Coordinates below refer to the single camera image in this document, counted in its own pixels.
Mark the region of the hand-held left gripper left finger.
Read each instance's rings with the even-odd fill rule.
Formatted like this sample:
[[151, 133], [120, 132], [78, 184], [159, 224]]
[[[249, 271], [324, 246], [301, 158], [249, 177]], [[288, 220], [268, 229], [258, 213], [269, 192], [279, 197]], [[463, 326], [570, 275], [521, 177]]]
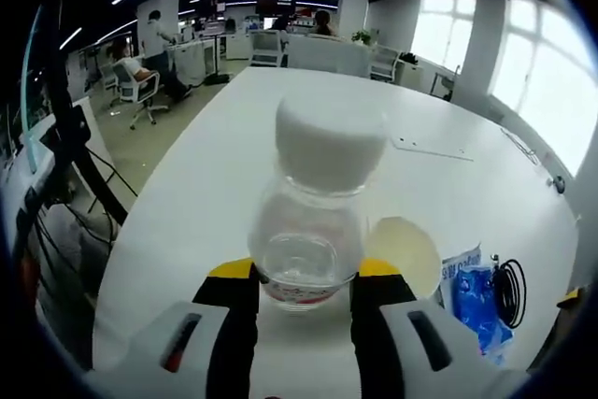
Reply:
[[124, 357], [86, 381], [99, 398], [246, 398], [260, 278], [249, 258], [211, 270], [190, 302], [141, 329]]

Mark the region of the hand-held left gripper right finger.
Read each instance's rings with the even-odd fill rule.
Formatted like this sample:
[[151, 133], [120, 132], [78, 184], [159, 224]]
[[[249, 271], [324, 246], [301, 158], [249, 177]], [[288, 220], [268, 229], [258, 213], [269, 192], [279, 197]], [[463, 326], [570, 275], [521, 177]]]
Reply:
[[384, 260], [361, 262], [350, 313], [364, 398], [509, 398], [529, 378], [484, 358], [472, 330]]

